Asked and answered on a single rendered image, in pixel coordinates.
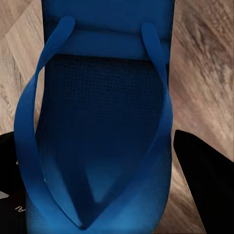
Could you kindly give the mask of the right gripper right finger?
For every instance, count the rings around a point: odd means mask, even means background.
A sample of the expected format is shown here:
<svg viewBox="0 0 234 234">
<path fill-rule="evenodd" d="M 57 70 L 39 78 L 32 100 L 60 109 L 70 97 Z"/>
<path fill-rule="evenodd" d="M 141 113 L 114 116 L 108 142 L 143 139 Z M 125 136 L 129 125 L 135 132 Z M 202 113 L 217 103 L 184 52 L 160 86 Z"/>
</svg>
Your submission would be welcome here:
<svg viewBox="0 0 234 234">
<path fill-rule="evenodd" d="M 207 234 L 234 234 L 234 162 L 176 130 L 174 149 Z"/>
</svg>

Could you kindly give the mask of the sandal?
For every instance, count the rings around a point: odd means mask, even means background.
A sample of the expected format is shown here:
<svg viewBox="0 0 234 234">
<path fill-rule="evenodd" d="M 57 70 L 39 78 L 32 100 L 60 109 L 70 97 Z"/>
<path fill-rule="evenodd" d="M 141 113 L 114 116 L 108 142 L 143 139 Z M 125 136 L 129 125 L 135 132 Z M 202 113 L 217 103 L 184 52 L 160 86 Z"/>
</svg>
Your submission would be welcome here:
<svg viewBox="0 0 234 234">
<path fill-rule="evenodd" d="M 27 234 L 152 234 L 172 175 L 175 0 L 41 4 L 44 48 L 14 120 Z"/>
</svg>

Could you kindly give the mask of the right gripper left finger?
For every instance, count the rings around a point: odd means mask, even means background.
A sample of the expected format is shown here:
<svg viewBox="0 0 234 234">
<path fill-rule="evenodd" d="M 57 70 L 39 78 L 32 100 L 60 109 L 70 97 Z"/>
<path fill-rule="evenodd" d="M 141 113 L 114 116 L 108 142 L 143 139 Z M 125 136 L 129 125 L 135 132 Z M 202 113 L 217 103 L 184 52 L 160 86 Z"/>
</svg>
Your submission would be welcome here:
<svg viewBox="0 0 234 234">
<path fill-rule="evenodd" d="M 14 131 L 0 135 L 0 188 L 16 163 Z"/>
</svg>

